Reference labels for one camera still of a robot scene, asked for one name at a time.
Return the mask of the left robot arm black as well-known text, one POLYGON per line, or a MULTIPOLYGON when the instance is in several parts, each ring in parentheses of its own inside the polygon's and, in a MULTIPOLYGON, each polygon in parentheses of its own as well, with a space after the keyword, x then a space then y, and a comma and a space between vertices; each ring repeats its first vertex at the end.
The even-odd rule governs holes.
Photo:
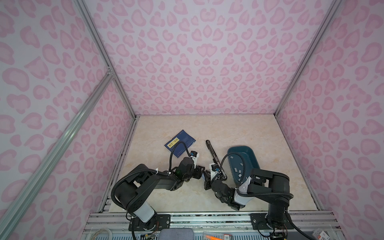
POLYGON ((205 168, 197 165, 199 153, 189 152, 184 142, 178 142, 174 147, 178 145, 183 145, 187 152, 187 156, 178 166, 173 168, 170 160, 169 170, 160 172, 140 164, 112 187, 111 199, 115 205, 131 215, 129 221, 132 230, 143 228, 154 231, 160 227, 157 212, 147 202, 153 190, 176 191, 190 179, 202 177, 205 168))

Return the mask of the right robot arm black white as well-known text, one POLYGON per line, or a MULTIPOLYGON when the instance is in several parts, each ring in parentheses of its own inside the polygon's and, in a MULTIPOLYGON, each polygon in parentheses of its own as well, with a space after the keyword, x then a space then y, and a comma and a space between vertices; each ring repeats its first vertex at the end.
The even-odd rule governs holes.
POLYGON ((229 187, 223 182, 223 162, 211 164, 209 171, 204 171, 205 190, 213 190, 221 203, 227 204, 238 211, 254 199, 260 199, 269 204, 268 213, 262 220, 256 221, 257 232, 267 240, 285 240, 288 236, 289 223, 308 240, 314 237, 306 234, 297 227, 288 212, 290 200, 294 195, 290 193, 290 178, 282 173, 251 169, 250 176, 236 188, 229 187))

